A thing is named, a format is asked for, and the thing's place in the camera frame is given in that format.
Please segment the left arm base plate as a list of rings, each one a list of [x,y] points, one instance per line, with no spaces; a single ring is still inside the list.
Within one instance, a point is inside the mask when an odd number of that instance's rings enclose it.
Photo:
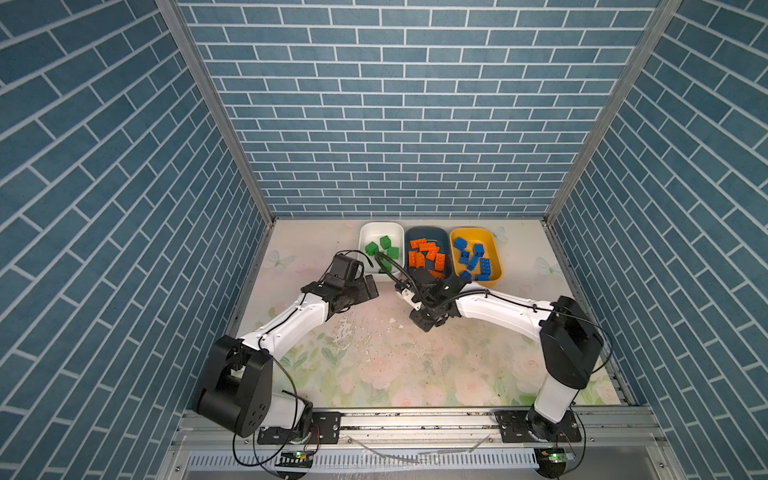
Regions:
[[[282,427],[261,427],[257,431],[258,445],[323,445],[337,444],[341,428],[341,413],[314,411],[303,415],[293,430]]]

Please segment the white plastic bin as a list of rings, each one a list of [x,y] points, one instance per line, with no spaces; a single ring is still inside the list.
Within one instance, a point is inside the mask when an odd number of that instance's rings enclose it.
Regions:
[[[358,257],[363,262],[366,274],[380,274],[381,267],[375,260],[377,253],[383,253],[388,259],[405,265],[405,232],[395,222],[369,222],[361,227],[359,233]]]

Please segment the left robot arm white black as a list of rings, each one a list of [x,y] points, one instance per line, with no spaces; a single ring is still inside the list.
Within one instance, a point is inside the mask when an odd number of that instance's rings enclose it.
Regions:
[[[298,395],[273,391],[279,360],[332,316],[378,297],[373,276],[348,251],[336,254],[319,280],[275,318],[241,337],[225,335],[211,346],[192,398],[199,415],[246,438],[260,429],[283,441],[306,439],[313,406]]]

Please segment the yellow plastic bin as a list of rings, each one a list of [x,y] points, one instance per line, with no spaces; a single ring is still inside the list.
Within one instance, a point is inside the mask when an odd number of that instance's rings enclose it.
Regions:
[[[484,228],[461,227],[450,232],[454,272],[485,287],[495,286],[503,276],[495,237]]]

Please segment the green small brick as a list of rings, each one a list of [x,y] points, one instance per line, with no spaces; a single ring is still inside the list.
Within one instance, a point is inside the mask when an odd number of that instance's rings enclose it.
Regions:
[[[379,246],[376,242],[370,242],[365,246],[365,253],[368,256],[375,256],[379,252]]]

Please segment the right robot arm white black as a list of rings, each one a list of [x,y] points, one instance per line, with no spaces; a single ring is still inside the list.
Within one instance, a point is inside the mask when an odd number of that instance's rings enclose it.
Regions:
[[[462,276],[434,278],[424,268],[396,282],[395,291],[412,310],[409,318],[428,332],[451,318],[475,319],[536,342],[546,376],[525,417],[539,441],[558,439],[566,413],[599,367],[605,339],[580,305],[561,296],[552,302],[524,299],[481,286]]]

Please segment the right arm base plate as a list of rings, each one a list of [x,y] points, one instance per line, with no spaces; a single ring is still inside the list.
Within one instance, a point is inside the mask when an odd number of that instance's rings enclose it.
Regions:
[[[567,410],[560,422],[551,422],[533,408],[494,412],[503,443],[555,443],[561,440],[581,441],[582,429],[574,413]]]

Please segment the dark teal plastic bin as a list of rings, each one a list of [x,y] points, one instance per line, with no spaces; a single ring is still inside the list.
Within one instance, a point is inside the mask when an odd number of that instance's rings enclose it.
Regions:
[[[406,269],[413,273],[426,269],[437,279],[446,279],[453,273],[451,245],[448,233],[435,226],[416,226],[405,232]]]

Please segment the blue long brick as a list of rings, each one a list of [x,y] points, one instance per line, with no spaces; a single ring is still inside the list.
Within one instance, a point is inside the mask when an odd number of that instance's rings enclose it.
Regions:
[[[491,277],[492,274],[492,265],[491,260],[488,258],[482,258],[480,260],[480,274],[489,275]]]

